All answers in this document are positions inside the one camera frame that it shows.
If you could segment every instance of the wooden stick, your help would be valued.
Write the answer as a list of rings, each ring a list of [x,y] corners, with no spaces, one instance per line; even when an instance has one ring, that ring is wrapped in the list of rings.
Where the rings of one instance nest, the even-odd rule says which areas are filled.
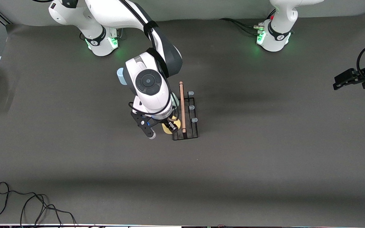
[[[184,103],[184,84],[180,82],[180,104],[181,104],[181,126],[182,126],[182,133],[187,133],[185,127],[185,103]]]

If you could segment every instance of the cable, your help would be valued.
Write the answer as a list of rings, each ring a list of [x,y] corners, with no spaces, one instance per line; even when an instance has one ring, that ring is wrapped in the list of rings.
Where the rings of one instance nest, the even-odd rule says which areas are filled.
[[[32,0],[34,2],[37,2],[37,3],[49,3],[49,2],[52,2],[53,0]]]
[[[132,8],[131,5],[129,5],[129,3],[127,3],[125,0],[119,0],[127,9],[129,9],[129,11],[139,20],[139,22],[142,24],[142,26],[144,26],[146,23],[145,21],[140,17],[140,15]],[[153,38],[153,34],[151,32],[149,32],[149,36],[150,36],[150,40],[152,42],[152,47],[154,49],[157,50],[156,48],[156,44],[155,44],[155,41],[154,41],[154,38]]]
[[[80,40],[82,40],[82,41],[85,41],[85,38],[83,39],[83,38],[81,38],[81,35],[83,35],[83,33],[82,32],[80,32],[80,35],[78,36],[78,38],[80,38]]]
[[[230,21],[230,22],[233,22],[233,23],[239,24],[239,25],[241,25],[241,26],[243,26],[243,27],[247,27],[247,28],[251,28],[251,29],[253,28],[253,26],[246,25],[245,23],[242,23],[242,22],[240,22],[240,21],[238,21],[238,20],[231,19],[231,18],[226,18],[226,17],[224,17],[224,18],[221,18],[221,19],[219,19],[219,20],[223,20],[223,21]]]
[[[247,30],[245,30],[245,28],[243,28],[242,26],[246,27],[246,28],[253,28],[253,26],[249,26],[249,25],[246,25],[238,20],[235,20],[235,19],[231,19],[231,18],[221,18],[219,20],[223,20],[223,21],[229,21],[229,22],[233,22],[236,26],[239,27],[239,29],[241,29],[243,32],[246,32],[247,34],[250,34],[250,35],[253,35],[253,36],[257,36],[258,34],[256,33],[251,33]]]
[[[273,9],[273,10],[271,11],[271,13],[267,16],[267,18],[266,18],[266,19],[270,19],[270,17],[271,17],[274,13],[275,13],[275,9]]]
[[[177,105],[176,98],[174,97],[173,94],[171,95],[173,97],[174,103]],[[168,118],[168,120],[171,122],[175,122],[180,118],[180,112],[178,111],[178,106],[173,106],[173,116],[175,116],[176,118],[175,119]]]
[[[9,189],[9,185],[6,183],[6,182],[0,182],[0,186],[2,185],[2,184],[4,184],[5,186],[6,186],[6,188],[7,188],[7,191],[6,192],[1,192],[0,191],[0,194],[1,195],[5,195],[6,194],[6,198],[5,198],[5,204],[4,204],[4,208],[2,209],[2,211],[0,212],[0,215],[5,211],[5,209],[6,209],[6,205],[7,205],[7,203],[8,203],[8,198],[9,198],[9,194],[11,193],[11,192],[14,192],[14,193],[16,193],[16,194],[18,194],[18,195],[29,195],[29,194],[32,194],[33,196],[31,196],[26,202],[25,202],[25,204],[23,205],[23,207],[22,207],[22,212],[21,212],[21,217],[20,217],[20,226],[22,227],[22,218],[23,218],[23,214],[25,213],[25,208],[26,208],[26,205],[28,204],[28,202],[31,200],[31,199],[33,199],[33,198],[36,198],[36,199],[38,199],[41,203],[42,203],[42,209],[41,209],[41,211],[40,211],[40,213],[39,213],[39,216],[36,218],[36,220],[35,220],[35,228],[36,228],[36,225],[38,224],[38,222],[39,222],[39,219],[42,217],[42,215],[43,215],[43,213],[46,211],[46,210],[52,210],[52,211],[54,211],[55,212],[55,214],[56,214],[56,217],[57,217],[57,220],[59,221],[59,223],[60,223],[60,225],[62,225],[63,223],[61,222],[61,219],[60,219],[60,217],[59,217],[59,215],[58,215],[58,212],[61,212],[61,213],[66,213],[66,214],[69,214],[70,216],[71,216],[71,219],[73,220],[73,224],[74,224],[74,227],[75,227],[75,224],[77,223],[76,221],[75,221],[75,218],[74,218],[74,216],[73,216],[73,214],[71,214],[70,212],[68,212],[68,211],[62,211],[62,210],[59,210],[59,209],[57,209],[53,204],[49,204],[49,205],[47,205],[46,204],[46,202],[45,202],[45,198],[44,197],[46,197],[47,198],[47,196],[45,195],[45,194],[36,194],[36,193],[34,193],[34,192],[28,192],[28,193],[21,193],[21,192],[17,192],[17,191],[15,191],[15,190],[10,190]]]
[[[120,36],[118,37],[118,39],[122,38],[123,36],[123,28],[120,29]]]
[[[364,52],[365,52],[365,48],[360,52],[359,56],[357,57],[357,71],[359,72],[361,77],[363,77],[365,79],[365,75],[363,74],[362,70],[360,69],[360,59],[361,59],[361,56],[364,54]]]

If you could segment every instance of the gray table surface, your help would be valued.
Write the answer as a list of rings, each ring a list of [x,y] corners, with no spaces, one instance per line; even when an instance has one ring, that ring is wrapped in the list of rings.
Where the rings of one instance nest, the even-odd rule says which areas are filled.
[[[225,21],[159,25],[183,56],[169,82],[195,91],[200,138],[158,126],[149,140],[130,117],[116,70],[149,47],[143,32],[100,58],[75,27],[10,26],[0,181],[79,223],[365,227],[365,90],[332,88],[365,47],[365,15],[301,18],[278,53]],[[0,223],[19,222],[25,200],[11,196]]]

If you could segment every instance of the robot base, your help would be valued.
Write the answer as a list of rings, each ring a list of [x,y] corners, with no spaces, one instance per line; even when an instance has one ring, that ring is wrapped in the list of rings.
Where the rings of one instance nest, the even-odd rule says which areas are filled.
[[[115,28],[105,27],[106,30],[106,38],[101,41],[98,46],[94,46],[92,43],[89,43],[87,40],[88,49],[93,51],[96,56],[107,56],[113,52],[113,50],[119,47],[119,39],[118,32]]]
[[[264,22],[259,23],[259,26],[264,26],[267,28],[267,25],[270,23],[270,19],[265,20]],[[264,30],[257,37],[257,44],[262,46],[265,50],[269,52],[278,52],[284,48],[284,46],[288,43],[288,39],[290,38],[291,33],[285,37],[281,41],[275,40],[274,36],[268,31],[268,29]]]

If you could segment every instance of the black power cord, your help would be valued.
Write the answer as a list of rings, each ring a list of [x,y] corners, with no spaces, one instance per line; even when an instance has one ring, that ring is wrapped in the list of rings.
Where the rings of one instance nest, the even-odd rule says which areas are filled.
[[[118,37],[118,39],[122,38],[123,36],[123,28],[120,29],[120,36]]]
[[[364,54],[364,52],[365,52],[365,48],[360,52],[359,56],[357,57],[357,71],[359,72],[361,77],[363,77],[365,79],[365,75],[364,75],[363,71],[360,69],[360,60],[361,60],[361,56]]]
[[[219,20],[223,20],[223,21],[229,21],[229,22],[233,22],[237,27],[239,27],[239,29],[241,29],[243,32],[246,32],[247,34],[253,35],[253,36],[257,36],[258,34],[256,33],[251,33],[246,29],[253,29],[253,26],[250,25],[246,25],[245,23],[242,23],[238,20],[235,19],[231,19],[231,18],[221,18]]]
[[[39,220],[40,220],[40,218],[42,217],[42,215],[43,215],[43,213],[45,213],[45,211],[47,211],[47,210],[51,210],[51,211],[54,211],[55,212],[55,214],[56,214],[56,217],[57,217],[57,220],[58,220],[58,222],[60,223],[60,225],[62,225],[63,223],[61,222],[61,219],[60,219],[60,217],[59,217],[59,215],[58,215],[58,213],[60,212],[60,213],[66,213],[66,214],[69,214],[70,216],[71,216],[71,219],[73,220],[73,224],[74,224],[74,227],[75,227],[75,224],[77,223],[76,221],[75,221],[75,218],[74,218],[74,216],[73,216],[73,214],[71,214],[70,212],[68,212],[68,211],[62,211],[62,210],[59,210],[59,209],[57,209],[53,204],[47,204],[46,202],[45,202],[45,197],[47,198],[47,196],[45,195],[45,194],[36,194],[36,193],[34,193],[34,192],[28,192],[28,193],[21,193],[21,192],[18,192],[18,191],[15,191],[15,190],[10,190],[9,189],[9,185],[6,183],[6,182],[0,182],[0,186],[1,185],[5,185],[6,186],[6,192],[1,192],[0,191],[0,194],[1,195],[6,195],[6,198],[5,198],[5,204],[4,204],[4,208],[2,209],[2,211],[0,212],[0,215],[5,211],[5,209],[6,209],[6,205],[7,205],[7,203],[8,203],[8,198],[9,198],[9,194],[11,193],[11,192],[14,192],[14,193],[16,193],[16,194],[18,194],[18,195],[29,195],[29,194],[31,194],[31,195],[33,195],[33,196],[31,196],[26,202],[25,202],[25,204],[23,205],[23,207],[22,207],[22,212],[21,212],[21,217],[20,217],[20,226],[22,227],[22,218],[23,218],[23,214],[25,213],[25,208],[26,208],[26,205],[28,204],[28,202],[31,200],[31,199],[33,199],[33,198],[36,198],[36,199],[38,199],[41,203],[42,203],[42,209],[40,210],[40,213],[39,213],[39,215],[38,215],[38,217],[36,218],[36,220],[35,220],[35,228],[36,228],[36,225],[38,224],[38,222],[39,222]]]
[[[84,34],[82,33],[82,32],[80,32],[80,35],[78,36],[78,38],[80,38],[80,40],[82,40],[82,41],[85,41],[85,36],[84,36],[84,39],[81,37],[81,35],[82,36],[84,36]]]
[[[32,0],[34,2],[37,2],[37,3],[49,3],[49,2],[52,2],[53,0]]]
[[[271,13],[267,16],[267,18],[266,19],[270,19],[270,17],[275,13],[275,9],[273,9],[272,11],[271,11]]]

